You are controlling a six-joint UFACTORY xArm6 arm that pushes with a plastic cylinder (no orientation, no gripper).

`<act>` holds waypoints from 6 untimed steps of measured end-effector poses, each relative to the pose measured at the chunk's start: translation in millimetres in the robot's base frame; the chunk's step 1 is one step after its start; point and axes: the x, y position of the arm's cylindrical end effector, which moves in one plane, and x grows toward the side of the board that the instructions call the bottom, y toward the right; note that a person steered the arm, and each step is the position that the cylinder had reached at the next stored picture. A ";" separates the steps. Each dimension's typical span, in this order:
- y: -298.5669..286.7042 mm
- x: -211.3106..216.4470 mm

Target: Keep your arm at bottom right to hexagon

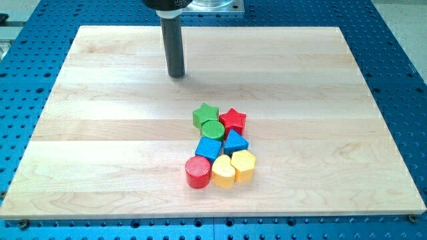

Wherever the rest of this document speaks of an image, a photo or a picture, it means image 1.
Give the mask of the black robot arm end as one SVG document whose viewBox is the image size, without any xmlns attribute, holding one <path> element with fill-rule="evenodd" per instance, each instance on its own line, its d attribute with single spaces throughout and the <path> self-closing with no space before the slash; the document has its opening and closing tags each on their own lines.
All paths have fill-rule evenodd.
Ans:
<svg viewBox="0 0 427 240">
<path fill-rule="evenodd" d="M 141 0 L 142 3 L 156 11 L 175 11 L 187 7 L 192 0 Z"/>
</svg>

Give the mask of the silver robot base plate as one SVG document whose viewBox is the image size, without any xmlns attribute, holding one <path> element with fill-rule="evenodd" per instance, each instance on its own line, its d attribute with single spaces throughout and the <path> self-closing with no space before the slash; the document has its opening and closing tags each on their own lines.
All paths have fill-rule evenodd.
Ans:
<svg viewBox="0 0 427 240">
<path fill-rule="evenodd" d="M 243 13 L 244 0 L 193 0 L 184 10 L 187 13 Z"/>
</svg>

